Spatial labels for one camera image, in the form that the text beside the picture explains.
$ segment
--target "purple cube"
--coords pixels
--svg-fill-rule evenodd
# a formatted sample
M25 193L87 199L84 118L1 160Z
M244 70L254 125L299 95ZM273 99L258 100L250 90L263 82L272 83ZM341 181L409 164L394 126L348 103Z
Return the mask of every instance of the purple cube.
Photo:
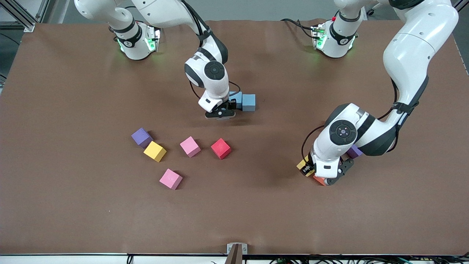
M147 148L150 142L153 141L148 132L143 128L140 128L135 133L133 133L132 138L134 139L135 143L137 143L137 145L142 148Z
M359 150L357 146L352 145L352 147L347 150L347 154L352 159L355 159L356 157L359 157L361 154L363 154L363 152Z

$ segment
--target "magenta cube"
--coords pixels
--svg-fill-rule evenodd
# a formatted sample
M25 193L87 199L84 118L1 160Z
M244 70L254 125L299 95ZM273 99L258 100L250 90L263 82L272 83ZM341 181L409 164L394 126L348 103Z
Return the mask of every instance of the magenta cube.
M168 188L175 190L181 180L182 177L179 174L170 169L167 169L163 177L161 177L161 179L159 180L159 182L168 186Z
M358 149L357 146L352 145L351 148L347 150L347 154L352 158L355 159L363 154L361 150Z
M180 146L182 147L182 149L184 149L184 152L186 152L189 158L192 158L195 154L199 153L200 151L199 145L197 145L196 141L192 137L188 137L180 144Z
M143 128L140 128L135 133L132 134L132 138L134 139L135 143L142 148L147 148L150 142L153 141L150 134Z

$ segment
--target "table surface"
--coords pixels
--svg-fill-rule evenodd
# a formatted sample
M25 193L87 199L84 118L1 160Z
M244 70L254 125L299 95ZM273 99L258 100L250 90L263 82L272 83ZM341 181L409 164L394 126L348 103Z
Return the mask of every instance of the table surface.
M340 59L284 22L209 24L255 112L204 118L183 70L197 47L187 26L138 62L105 24L24 35L0 97L0 253L218 253L233 241L253 254L467 251L469 90L453 37L398 147L323 187L296 168L301 143L340 104L389 109L382 53L401 22L364 22ZM140 127L168 150L160 163L132 141ZM179 146L189 136L193 158ZM210 150L219 138L233 149L224 160ZM183 176L175 191L159 183L167 168Z

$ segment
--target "red cube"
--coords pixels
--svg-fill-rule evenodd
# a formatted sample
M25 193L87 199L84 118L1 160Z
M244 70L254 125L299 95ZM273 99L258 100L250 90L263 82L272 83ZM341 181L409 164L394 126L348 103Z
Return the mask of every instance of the red cube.
M231 152L231 147L223 140L219 139L215 144L212 145L212 150L218 156L220 160L225 158Z

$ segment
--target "blue cube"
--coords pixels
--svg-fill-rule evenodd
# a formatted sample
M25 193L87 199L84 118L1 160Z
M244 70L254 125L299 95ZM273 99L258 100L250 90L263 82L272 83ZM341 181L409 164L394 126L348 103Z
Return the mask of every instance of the blue cube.
M137 145L139 145L141 148L147 148L150 142L153 141L148 132L145 131L145 129L143 128L140 128L135 133L133 133L132 138L134 139L135 143L137 143Z
M245 112L254 112L256 110L256 95L243 94L242 95L242 110Z
M234 94L235 91L230 91L230 97L229 97L229 100L233 100L235 99L236 100L236 109L241 109L242 108L242 92L239 92L233 96L231 96L232 94Z

